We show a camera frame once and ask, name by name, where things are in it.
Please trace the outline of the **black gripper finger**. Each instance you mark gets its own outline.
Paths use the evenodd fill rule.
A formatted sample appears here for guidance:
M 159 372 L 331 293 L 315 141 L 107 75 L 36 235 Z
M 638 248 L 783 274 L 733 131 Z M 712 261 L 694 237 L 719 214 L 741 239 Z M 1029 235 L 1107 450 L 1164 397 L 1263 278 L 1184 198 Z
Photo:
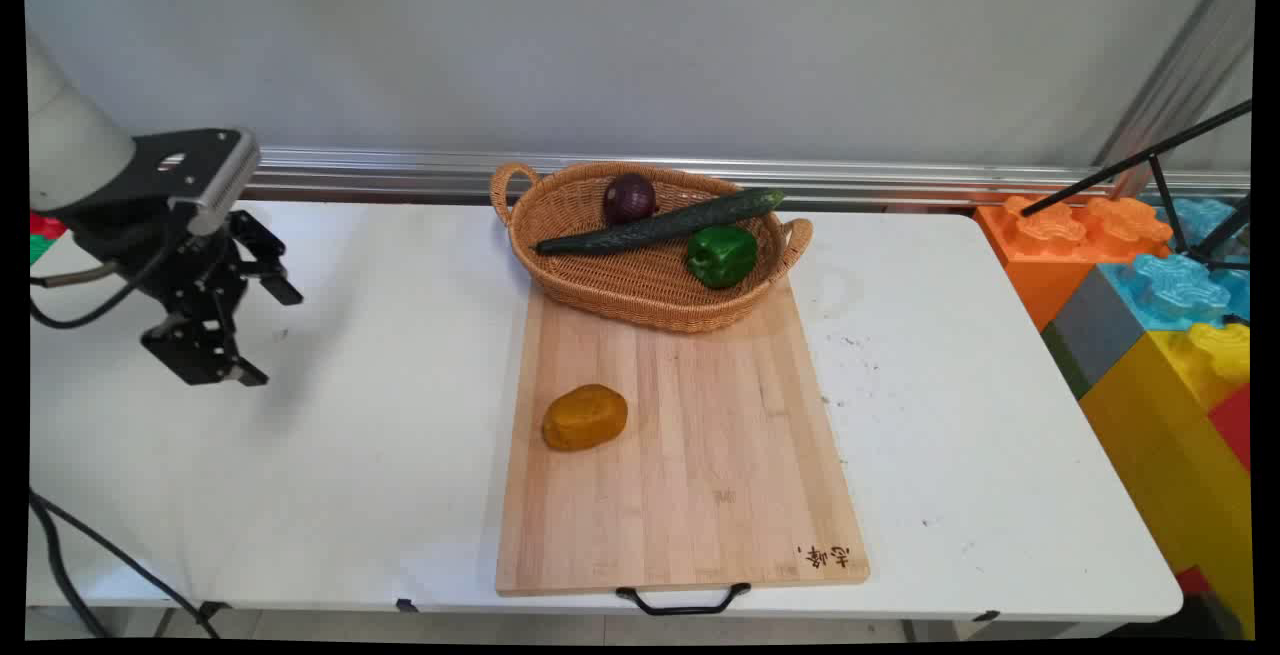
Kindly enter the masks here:
M 288 280 L 287 267 L 282 262 L 285 255 L 283 241 L 247 210 L 234 210 L 229 214 L 228 232 L 230 239 L 250 255 L 248 260 L 241 258 L 236 266 L 236 272 L 241 278 L 257 280 L 283 307 L 303 303 L 303 296 Z
M 201 321 L 169 316 L 143 331 L 140 344 L 191 386 L 241 383 L 257 388 L 269 383 L 268 374 L 239 353 L 230 317 Z

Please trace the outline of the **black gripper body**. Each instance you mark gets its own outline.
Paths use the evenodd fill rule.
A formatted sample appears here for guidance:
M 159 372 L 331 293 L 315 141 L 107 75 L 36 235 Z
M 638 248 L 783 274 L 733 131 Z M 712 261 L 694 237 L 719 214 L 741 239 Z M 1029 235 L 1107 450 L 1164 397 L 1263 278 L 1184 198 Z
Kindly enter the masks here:
M 244 234 L 246 210 L 233 210 L 211 235 L 192 235 L 177 221 L 184 210 L 142 209 L 82 210 L 73 214 L 77 246 L 114 267 L 125 285 L 73 328 L 95 322 L 133 292 L 164 304 L 166 313 L 186 321 L 216 322 L 225 336 L 236 333 L 234 313 L 244 283 L 230 267 L 241 264 L 236 241 Z

